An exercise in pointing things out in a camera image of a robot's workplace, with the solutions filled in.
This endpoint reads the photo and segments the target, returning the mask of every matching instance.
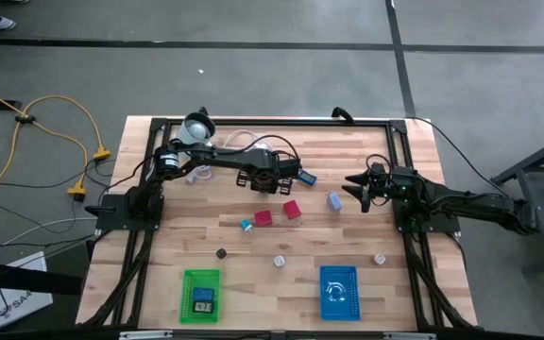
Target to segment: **wooden tabletop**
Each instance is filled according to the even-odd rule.
[[[116,155],[112,182],[127,177],[144,157],[150,116],[129,116]],[[443,182],[442,168],[431,127],[407,120],[415,168],[430,180]],[[208,180],[187,184],[184,178],[164,184],[165,208],[155,233],[140,328],[228,330],[412,331],[415,313],[406,270],[404,247],[395,232],[391,204],[361,213],[360,204],[341,190],[344,177],[362,173],[371,153],[388,156],[385,132],[376,127],[232,127],[218,126],[212,141],[221,145],[239,128],[257,134],[274,133],[297,149],[304,169],[318,176],[315,186],[295,182],[290,196],[262,195],[237,187],[236,171],[214,168]],[[242,135],[229,147],[251,142]],[[290,151],[283,141],[267,140],[278,150]],[[114,188],[123,193],[138,180]],[[326,205],[336,192],[343,210]],[[295,200],[302,216],[288,220],[282,204]],[[243,219],[270,210],[274,224],[241,230]],[[92,316],[119,280],[128,233],[113,231],[95,247],[77,322]],[[476,323],[461,253],[443,234],[430,234],[436,280],[452,304]],[[224,248],[228,257],[218,260]],[[382,253],[384,265],[374,265]],[[282,255],[283,268],[273,264]],[[358,275],[361,321],[323,321],[319,311],[318,267],[355,265]],[[179,305],[185,269],[219,268],[222,272],[220,321],[215,325],[179,324]],[[130,286],[125,312],[130,309]],[[426,316],[432,320],[426,289],[422,290]]]

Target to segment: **red cube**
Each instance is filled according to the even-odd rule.
[[[283,208],[289,219],[294,219],[301,216],[301,211],[299,210],[298,204],[295,200],[284,203]]]
[[[272,224],[272,212],[255,212],[255,224],[258,226],[267,226]]]

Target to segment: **concrete floor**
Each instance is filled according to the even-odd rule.
[[[0,5],[19,21],[8,37],[203,42],[391,43],[383,0],[34,0]],[[544,45],[544,0],[395,0],[404,43]],[[490,177],[544,145],[544,55],[406,53],[418,117],[431,118]],[[66,94],[89,108],[105,145],[116,151],[130,114],[184,114],[206,106],[216,115],[403,117],[393,52],[314,50],[106,49],[0,46],[0,95],[30,100]],[[40,122],[77,136],[94,150],[83,113],[63,102],[34,110]],[[13,131],[0,112],[0,168]],[[446,182],[489,191],[437,136]],[[81,171],[81,153],[24,127],[5,181],[45,184]],[[103,166],[109,171],[111,164]],[[0,187],[0,204],[42,222],[72,216],[66,186]],[[99,193],[88,184],[89,193]],[[93,203],[97,195],[88,195]],[[87,214],[78,206],[76,213]],[[0,243],[33,225],[0,211]],[[462,220],[468,278],[480,325],[544,335],[544,276],[520,269],[544,258],[540,236],[521,238]],[[25,242],[89,234],[36,231]],[[0,250],[0,263],[34,248]]]

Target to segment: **blue container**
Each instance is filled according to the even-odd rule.
[[[320,317],[323,320],[360,321],[355,266],[320,267]]]

